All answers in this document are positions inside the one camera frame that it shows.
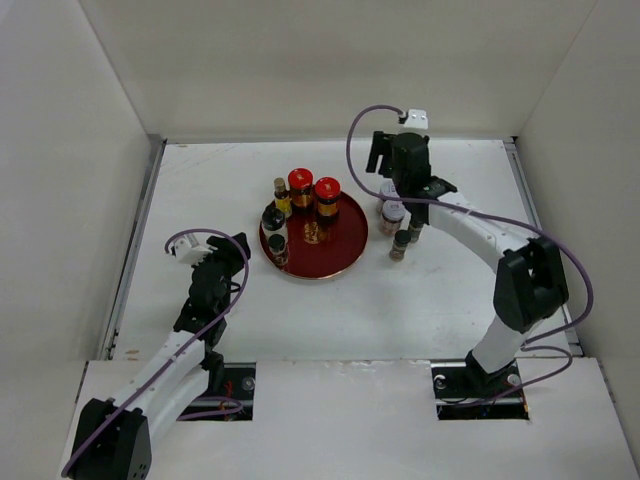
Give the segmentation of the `white lid sauce jar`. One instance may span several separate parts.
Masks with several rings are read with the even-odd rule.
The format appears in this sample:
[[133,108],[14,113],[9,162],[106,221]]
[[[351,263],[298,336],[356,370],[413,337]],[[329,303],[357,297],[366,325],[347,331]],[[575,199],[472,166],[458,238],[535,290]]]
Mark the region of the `white lid sauce jar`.
[[379,187],[379,194],[384,197],[397,198],[398,194],[392,180],[385,180]]

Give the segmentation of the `small black cap spice jar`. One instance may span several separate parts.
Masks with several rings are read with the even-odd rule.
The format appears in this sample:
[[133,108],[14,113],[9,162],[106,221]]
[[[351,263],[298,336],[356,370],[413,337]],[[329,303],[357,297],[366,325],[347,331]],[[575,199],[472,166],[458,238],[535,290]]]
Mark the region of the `small black cap spice jar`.
[[268,239],[268,247],[275,265],[283,267],[288,263],[288,243],[283,235],[271,235]]

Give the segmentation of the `clear bottle black pump cap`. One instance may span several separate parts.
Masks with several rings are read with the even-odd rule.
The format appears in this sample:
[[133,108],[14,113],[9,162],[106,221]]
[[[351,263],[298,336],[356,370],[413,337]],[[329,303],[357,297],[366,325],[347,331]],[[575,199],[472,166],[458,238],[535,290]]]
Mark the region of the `clear bottle black pump cap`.
[[268,205],[261,216],[261,231],[269,241],[273,236],[280,235],[288,243],[288,227],[286,215],[274,205]]

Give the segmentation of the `red lid chili sauce jar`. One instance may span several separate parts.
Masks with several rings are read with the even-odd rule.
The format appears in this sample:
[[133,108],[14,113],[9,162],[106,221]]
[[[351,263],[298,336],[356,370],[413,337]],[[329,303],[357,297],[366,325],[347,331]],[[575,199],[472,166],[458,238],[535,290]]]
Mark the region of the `red lid chili sauce jar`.
[[287,177],[292,208],[298,213],[310,213],[313,209],[313,174],[302,167],[291,170]]

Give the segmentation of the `small yellow label oil bottle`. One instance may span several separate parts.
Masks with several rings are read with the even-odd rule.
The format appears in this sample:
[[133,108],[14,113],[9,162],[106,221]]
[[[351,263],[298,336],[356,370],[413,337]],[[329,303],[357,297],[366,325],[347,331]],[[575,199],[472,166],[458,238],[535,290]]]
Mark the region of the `small yellow label oil bottle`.
[[275,207],[284,214],[286,219],[291,217],[292,206],[289,190],[282,177],[274,179],[274,203]]

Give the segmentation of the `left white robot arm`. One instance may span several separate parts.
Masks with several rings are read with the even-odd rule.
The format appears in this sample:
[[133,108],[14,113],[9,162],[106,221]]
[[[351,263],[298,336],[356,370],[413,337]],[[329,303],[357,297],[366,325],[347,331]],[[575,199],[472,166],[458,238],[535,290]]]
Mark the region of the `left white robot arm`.
[[146,479],[153,448],[197,398],[224,387],[224,360],[215,350],[228,315],[247,286],[251,250],[245,233],[210,229],[205,244],[189,231],[174,234],[168,254],[191,267],[187,299],[164,344],[120,391],[82,408],[64,479]]

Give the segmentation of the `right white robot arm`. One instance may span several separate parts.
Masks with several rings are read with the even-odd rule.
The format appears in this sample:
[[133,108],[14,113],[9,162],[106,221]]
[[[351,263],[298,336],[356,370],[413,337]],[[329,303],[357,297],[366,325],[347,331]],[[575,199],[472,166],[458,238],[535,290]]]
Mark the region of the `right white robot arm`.
[[457,187],[431,173],[426,135],[374,132],[366,171],[392,180],[412,223],[453,237],[495,274],[495,318],[467,354],[463,373],[471,393],[489,394],[531,330],[569,298],[559,248],[473,215],[475,208]]

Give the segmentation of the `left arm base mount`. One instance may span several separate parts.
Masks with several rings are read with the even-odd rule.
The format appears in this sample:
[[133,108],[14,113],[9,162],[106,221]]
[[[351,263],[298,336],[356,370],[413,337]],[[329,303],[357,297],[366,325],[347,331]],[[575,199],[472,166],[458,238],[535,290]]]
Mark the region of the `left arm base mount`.
[[234,422],[253,419],[255,363],[226,363],[207,390],[179,416],[180,421]]

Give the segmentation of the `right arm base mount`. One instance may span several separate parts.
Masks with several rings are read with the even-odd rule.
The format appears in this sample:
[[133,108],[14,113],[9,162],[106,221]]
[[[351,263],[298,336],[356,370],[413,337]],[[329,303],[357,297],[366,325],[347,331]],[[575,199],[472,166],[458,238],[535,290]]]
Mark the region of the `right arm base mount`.
[[521,389],[516,362],[488,383],[476,384],[464,362],[435,362],[431,376],[436,415],[441,421],[528,420],[529,412]]

